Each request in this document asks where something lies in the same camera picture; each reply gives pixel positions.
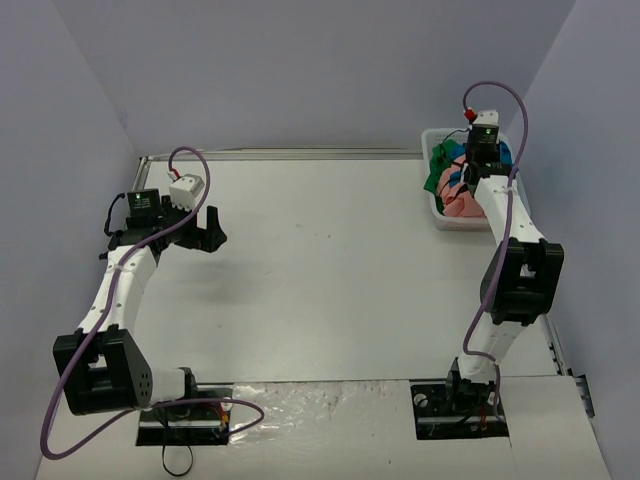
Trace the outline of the blue t shirt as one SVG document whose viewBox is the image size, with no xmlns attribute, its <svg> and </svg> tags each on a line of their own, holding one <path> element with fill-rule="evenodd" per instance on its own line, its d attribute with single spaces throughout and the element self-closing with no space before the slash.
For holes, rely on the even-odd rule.
<svg viewBox="0 0 640 480">
<path fill-rule="evenodd" d="M 500 141 L 498 143 L 498 150 L 500 163 L 502 165 L 512 166 L 513 159 L 509 146 L 504 141 Z"/>
</svg>

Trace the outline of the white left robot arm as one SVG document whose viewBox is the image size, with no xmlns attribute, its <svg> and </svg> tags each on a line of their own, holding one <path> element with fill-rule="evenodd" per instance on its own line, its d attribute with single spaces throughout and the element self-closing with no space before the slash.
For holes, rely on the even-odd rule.
<svg viewBox="0 0 640 480">
<path fill-rule="evenodd" d="M 77 329 L 56 338 L 53 356 L 75 415 L 148 409 L 165 402 L 179 418 L 195 415 L 201 393 L 188 367 L 157 369 L 132 333 L 146 286 L 162 253 L 172 245 L 216 252 L 227 240 L 218 210 L 197 215 L 156 189 L 129 192 L 124 228 L 111 233 L 102 259 L 106 270 L 98 294 Z"/>
</svg>

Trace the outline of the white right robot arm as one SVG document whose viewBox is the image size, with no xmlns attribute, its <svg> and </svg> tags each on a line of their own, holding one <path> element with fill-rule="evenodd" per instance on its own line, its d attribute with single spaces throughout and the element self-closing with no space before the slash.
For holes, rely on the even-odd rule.
<svg viewBox="0 0 640 480">
<path fill-rule="evenodd" d="M 207 303 L 198 371 L 234 382 L 444 376 L 493 274 L 534 304 L 550 260 L 509 237 L 437 229 L 414 159 L 223 162 L 214 197 L 229 240 L 198 260 Z"/>
</svg>

